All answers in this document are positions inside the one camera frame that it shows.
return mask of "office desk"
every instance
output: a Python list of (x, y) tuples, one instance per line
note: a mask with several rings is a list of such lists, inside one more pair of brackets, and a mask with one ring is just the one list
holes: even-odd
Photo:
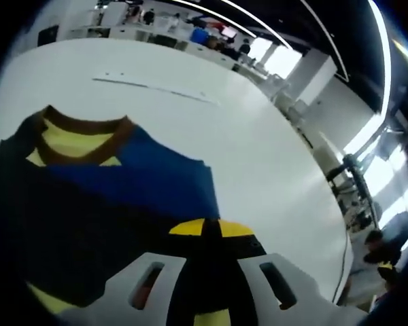
[(253, 67), (239, 63), (237, 64), (237, 72), (242, 76), (252, 79), (255, 84), (261, 84), (267, 79), (267, 76), (257, 71)]
[[(214, 101), (93, 80), (106, 72), (202, 92)], [(4, 69), (0, 140), (48, 104), (87, 120), (127, 114), (160, 143), (204, 160), (223, 219), (250, 226), (268, 253), (314, 277), (325, 298), (343, 288), (352, 251), (335, 197), (289, 122), (243, 76), (150, 43), (61, 41), (26, 52)]]
[(109, 29), (110, 39), (127, 39), (129, 41), (141, 41), (151, 42), (158, 35), (170, 37), (175, 39), (177, 44), (173, 46), (176, 50), (184, 51), (199, 58), (211, 61), (227, 68), (233, 69), (237, 64), (232, 58), (225, 56), (217, 51), (210, 50), (205, 46), (191, 42), (189, 35), (182, 35), (181, 33), (169, 33), (160, 29), (156, 29), (153, 26), (147, 26), (144, 24), (126, 24), (121, 26), (83, 26), (77, 29), (73, 29), (68, 32), (67, 39), (81, 39), (89, 37), (89, 30), (93, 29)]

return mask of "black cable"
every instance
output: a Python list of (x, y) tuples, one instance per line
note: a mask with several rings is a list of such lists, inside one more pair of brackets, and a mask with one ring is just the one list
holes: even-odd
[(349, 238), (349, 236), (347, 235), (346, 229), (345, 229), (345, 237), (346, 237), (346, 242), (345, 242), (345, 250), (343, 251), (343, 261), (341, 262), (340, 278), (339, 278), (339, 282), (337, 283), (337, 287), (335, 288), (335, 291), (334, 291), (333, 303), (335, 303), (335, 297), (337, 296), (337, 292), (340, 288), (341, 281), (343, 280), (343, 275), (345, 274), (345, 260), (346, 260), (346, 251), (347, 251), (347, 244), (348, 244), (348, 238)]

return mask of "ceiling light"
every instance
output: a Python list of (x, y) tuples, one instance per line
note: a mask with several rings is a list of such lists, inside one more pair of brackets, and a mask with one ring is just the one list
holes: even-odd
[(350, 141), (350, 143), (345, 147), (346, 153), (355, 153), (373, 136), (373, 134), (375, 134), (375, 132), (386, 120), (388, 103), (390, 102), (390, 92), (392, 86), (392, 58), (390, 53), (390, 44), (388, 43), (386, 23), (384, 22), (384, 18), (382, 17), (376, 3), (372, 0), (368, 1), (378, 25), (379, 36), (381, 37), (382, 52), (384, 55), (384, 96), (382, 98), (380, 113), (375, 114), (361, 129), (361, 131)]
[(235, 3), (229, 1), (229, 0), (221, 0), (225, 2), (227, 5), (230, 5), (233, 8), (236, 8), (237, 10), (243, 12), (245, 15), (249, 16), (250, 18), (254, 19), (257, 23), (259, 23), (261, 26), (265, 27), (273, 36), (275, 36), (277, 39), (279, 39), (287, 48), (293, 50), (293, 48), (290, 46), (289, 43), (277, 32), (275, 32), (269, 25), (265, 24), (262, 20), (258, 19), (255, 17), (253, 14), (251, 14), (249, 11), (243, 9), (242, 7), (236, 5)]
[(229, 18), (227, 18), (227, 17), (225, 17), (225, 16), (223, 16), (221, 14), (218, 14), (217, 12), (214, 12), (213, 10), (210, 10), (210, 9), (201, 7), (200, 5), (196, 5), (194, 3), (190, 3), (190, 2), (187, 2), (187, 1), (183, 1), (183, 0), (172, 0), (172, 1), (178, 2), (178, 3), (183, 3), (184, 5), (189, 5), (190, 7), (197, 8), (197, 9), (202, 10), (204, 12), (208, 12), (209, 14), (211, 14), (213, 16), (216, 16), (216, 17), (219, 17), (219, 18), (225, 20), (226, 22), (232, 24), (233, 26), (236, 26), (238, 29), (241, 29), (242, 31), (244, 31), (248, 35), (251, 35), (254, 38), (257, 37), (257, 35), (255, 35), (250, 30), (246, 29), (245, 27), (241, 26), (240, 24), (237, 24), (236, 22), (233, 22), (231, 19), (229, 19)]
[(335, 45), (333, 41), (334, 35), (331, 35), (328, 30), (326, 29), (324, 23), (319, 19), (319, 16), (314, 12), (314, 10), (310, 7), (310, 5), (306, 2), (306, 0), (301, 0), (302, 4), (307, 8), (307, 10), (310, 12), (310, 14), (316, 19), (316, 22), (318, 22), (320, 28), (324, 31), (326, 37), (328, 38), (329, 42), (331, 43), (331, 46), (333, 47), (333, 50), (337, 56), (337, 59), (339, 59), (341, 70), (343, 71), (344, 76), (339, 75), (336, 73), (337, 76), (339, 76), (341, 79), (343, 79), (345, 82), (349, 81), (349, 76), (347, 75), (346, 67), (343, 64), (343, 59), (341, 58), (340, 52), (337, 49), (337, 46)]

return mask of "computer monitor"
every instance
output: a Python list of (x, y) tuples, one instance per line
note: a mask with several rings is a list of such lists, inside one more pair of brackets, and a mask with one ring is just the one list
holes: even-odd
[(221, 34), (223, 36), (227, 36), (228, 38), (232, 39), (234, 36), (236, 36), (237, 31), (235, 29), (232, 29), (231, 27), (225, 26)]

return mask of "bright window light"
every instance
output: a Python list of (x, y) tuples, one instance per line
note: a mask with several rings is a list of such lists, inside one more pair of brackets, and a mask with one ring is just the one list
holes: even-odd
[(227, 17), (225, 17), (225, 16), (223, 16), (221, 14), (218, 14), (217, 12), (214, 12), (213, 10), (210, 10), (210, 9), (201, 7), (200, 5), (196, 5), (194, 3), (183, 1), (183, 0), (172, 0), (172, 1), (178, 2), (178, 3), (183, 3), (184, 5), (189, 5), (190, 7), (197, 8), (199, 10), (202, 10), (203, 12), (208, 12), (209, 14), (211, 14), (213, 16), (216, 16), (216, 17), (219, 17), (219, 18), (225, 20), (227, 23), (232, 24), (233, 26), (236, 26), (238, 29), (244, 31), (248, 35), (250, 35), (250, 36), (252, 36), (254, 38), (257, 37), (257, 35), (255, 35), (249, 29), (246, 29), (245, 27), (241, 26), (240, 24), (237, 24), (236, 22), (233, 22), (231, 19), (229, 19), (229, 18), (227, 18)]
[(326, 29), (324, 23), (319, 19), (319, 16), (314, 12), (314, 10), (310, 7), (310, 5), (306, 2), (306, 0), (301, 0), (302, 4), (307, 8), (307, 10), (310, 12), (310, 14), (314, 17), (314, 19), (316, 20), (316, 22), (318, 22), (320, 28), (324, 31), (326, 38), (328, 39), (329, 43), (331, 43), (331, 46), (333, 47), (333, 50), (337, 56), (337, 59), (339, 59), (340, 62), (340, 66), (341, 66), (341, 70), (343, 71), (344, 76), (340, 76), (338, 75), (340, 78), (342, 78), (345, 81), (349, 81), (349, 75), (347, 74), (346, 71), (346, 67), (343, 64), (343, 59), (341, 58), (340, 52), (337, 49), (337, 46), (335, 45), (334, 41), (333, 41), (333, 37), (331, 36), (331, 34), (328, 32), (328, 30)]
[(381, 138), (381, 135), (379, 135), (373, 143), (371, 143), (364, 152), (362, 152), (358, 157), (357, 160), (359, 162), (363, 161), (373, 150), (378, 146), (379, 139)]
[(370, 195), (375, 197), (393, 179), (394, 171), (391, 165), (375, 156), (370, 167), (364, 174)]
[(225, 2), (227, 5), (230, 5), (233, 8), (236, 8), (237, 10), (243, 12), (245, 15), (249, 16), (250, 18), (254, 19), (257, 23), (259, 23), (261, 26), (265, 27), (273, 36), (275, 36), (277, 39), (279, 39), (287, 48), (292, 49), (289, 43), (277, 32), (275, 32), (269, 25), (265, 24), (262, 20), (258, 19), (255, 17), (253, 14), (251, 14), (249, 11), (243, 9), (239, 5), (236, 5), (235, 3), (229, 1), (229, 0), (221, 0), (222, 2)]
[(392, 206), (388, 207), (388, 209), (382, 213), (381, 219), (378, 222), (379, 228), (384, 229), (388, 222), (393, 219), (393, 217), (395, 217), (399, 213), (405, 212), (406, 210), (407, 205), (405, 205), (403, 197), (400, 197), (396, 202), (392, 204)]
[(265, 69), (272, 75), (277, 74), (286, 79), (301, 58), (301, 53), (285, 46), (279, 46), (265, 63)]
[(251, 51), (248, 54), (250, 58), (255, 58), (259, 62), (263, 56), (265, 56), (266, 51), (271, 47), (272, 41), (268, 39), (263, 39), (262, 37), (257, 37), (251, 44)]
[(332, 141), (328, 139), (327, 136), (323, 132), (319, 131), (320, 138), (326, 143), (329, 149), (334, 153), (335, 158), (339, 161), (340, 164), (343, 164), (343, 154), (341, 153), (340, 149), (338, 149)]
[(398, 145), (388, 159), (394, 171), (399, 171), (407, 161), (407, 155), (402, 150), (402, 146)]
[(386, 23), (381, 15), (381, 12), (375, 2), (369, 0), (369, 5), (373, 11), (373, 15), (378, 25), (379, 36), (381, 37), (382, 52), (384, 55), (384, 96), (382, 100), (381, 112), (374, 115), (369, 122), (361, 129), (361, 131), (351, 140), (345, 147), (346, 153), (355, 153), (358, 151), (378, 130), (386, 119), (388, 103), (390, 102), (390, 91), (392, 85), (392, 59), (390, 53), (390, 44), (388, 43), (388, 35)]

